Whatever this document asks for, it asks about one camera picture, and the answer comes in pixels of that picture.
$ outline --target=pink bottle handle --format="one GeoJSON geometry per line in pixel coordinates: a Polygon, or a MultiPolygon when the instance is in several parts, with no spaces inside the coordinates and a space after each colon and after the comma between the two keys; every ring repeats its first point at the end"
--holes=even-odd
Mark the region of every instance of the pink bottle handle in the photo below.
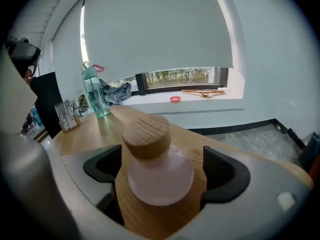
{"type": "Polygon", "coordinates": [[[102,72],[102,71],[105,70],[105,67],[104,67],[104,66],[99,66],[99,65],[97,65],[97,64],[93,64],[92,66],[93,66],[93,67],[96,67],[96,68],[99,68],[99,69],[96,70],[97,73],[100,73],[100,72],[102,72]]]}

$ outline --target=teal water bottle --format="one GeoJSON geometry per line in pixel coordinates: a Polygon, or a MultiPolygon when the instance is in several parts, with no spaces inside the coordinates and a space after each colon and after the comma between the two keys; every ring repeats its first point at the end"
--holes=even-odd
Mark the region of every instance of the teal water bottle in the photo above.
{"type": "Polygon", "coordinates": [[[109,114],[109,107],[98,77],[98,72],[102,72],[104,69],[104,67],[96,64],[89,65],[87,61],[82,64],[83,85],[97,118],[109,114]]]}

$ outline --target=roller blind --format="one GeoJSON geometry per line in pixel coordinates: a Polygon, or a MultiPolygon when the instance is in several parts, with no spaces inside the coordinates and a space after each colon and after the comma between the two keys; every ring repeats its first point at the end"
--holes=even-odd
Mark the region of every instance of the roller blind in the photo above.
{"type": "Polygon", "coordinates": [[[193,66],[233,66],[217,0],[85,0],[84,34],[104,80],[193,66]]]}
{"type": "Polygon", "coordinates": [[[83,1],[79,1],[66,16],[53,41],[53,69],[62,100],[80,95],[84,85],[81,76],[80,15],[83,1]]]}

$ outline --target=window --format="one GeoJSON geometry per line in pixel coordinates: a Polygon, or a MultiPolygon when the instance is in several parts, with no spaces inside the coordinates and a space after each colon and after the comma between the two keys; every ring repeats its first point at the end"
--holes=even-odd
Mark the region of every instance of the window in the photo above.
{"type": "MultiPolygon", "coordinates": [[[[80,16],[80,44],[82,60],[89,61],[84,28],[85,6],[80,16]]],[[[108,81],[112,87],[131,83],[132,95],[146,95],[161,92],[175,92],[183,89],[217,89],[227,87],[228,68],[216,66],[182,67],[150,71],[108,81]]]]}
{"type": "Polygon", "coordinates": [[[86,47],[86,39],[85,39],[85,6],[83,5],[81,8],[80,15],[80,46],[81,46],[81,54],[82,54],[82,62],[88,62],[88,54],[86,47]]]}
{"type": "Polygon", "coordinates": [[[179,69],[147,72],[146,81],[149,88],[193,85],[218,84],[220,69],[218,67],[185,67],[179,69]]]}

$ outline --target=red lid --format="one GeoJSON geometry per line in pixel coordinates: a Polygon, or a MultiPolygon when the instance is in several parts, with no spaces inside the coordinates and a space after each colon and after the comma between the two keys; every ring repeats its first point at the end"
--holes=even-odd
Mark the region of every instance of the red lid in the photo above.
{"type": "Polygon", "coordinates": [[[178,103],[179,101],[181,101],[181,98],[179,96],[172,96],[170,97],[170,101],[172,103],[178,103]]]}

